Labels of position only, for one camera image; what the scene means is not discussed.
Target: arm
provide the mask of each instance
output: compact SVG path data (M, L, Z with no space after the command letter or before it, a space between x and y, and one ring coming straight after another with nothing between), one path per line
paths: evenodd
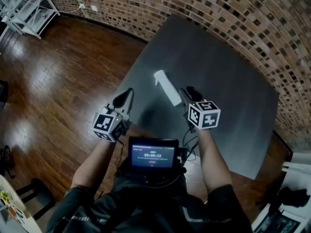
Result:
M232 184L230 171L221 156L209 130L197 130L201 167L205 186L208 193L214 189Z
M71 188L81 187L95 193L104 179L115 145L101 140L73 175Z

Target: power outlet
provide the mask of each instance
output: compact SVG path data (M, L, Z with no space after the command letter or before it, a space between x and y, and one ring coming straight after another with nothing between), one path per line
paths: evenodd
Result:
M95 5L91 5L91 8L93 11L96 11L96 12L98 11L97 6L95 6Z

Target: screen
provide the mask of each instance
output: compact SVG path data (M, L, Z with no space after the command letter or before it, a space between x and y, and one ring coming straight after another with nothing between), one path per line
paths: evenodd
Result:
M132 145L132 166L171 168L173 147Z

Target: hardwood floor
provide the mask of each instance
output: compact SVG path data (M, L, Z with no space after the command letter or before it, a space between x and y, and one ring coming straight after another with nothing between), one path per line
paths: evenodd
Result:
M121 33L84 22L60 17L49 26L42 40L9 33L0 44L0 79L9 82L9 101L0 111L0 142L11 147L17 177L15 189L32 177L42 180L56 200L70 188L77 167L91 153L97 136L91 131L96 112L100 112L120 85L145 44ZM127 155L127 138L144 135L132 127L126 137L122 158ZM118 143L99 189L111 189ZM268 153L255 181L232 173L234 189L253 220L259 212L266 186L281 175L288 152L273 136ZM187 162L189 193L207 199L198 161ZM36 211L32 201L28 208ZM53 210L38 223L45 229Z

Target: gray table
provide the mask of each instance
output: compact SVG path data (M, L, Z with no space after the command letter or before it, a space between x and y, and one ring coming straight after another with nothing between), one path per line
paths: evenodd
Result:
M180 143L188 129L184 110L173 107L162 87L155 86L153 74L161 69L177 90L194 86L218 103L220 121L211 132L221 154L231 171L255 179L274 128L276 91L225 43L186 20L170 16L119 90L132 87L135 91L131 122Z

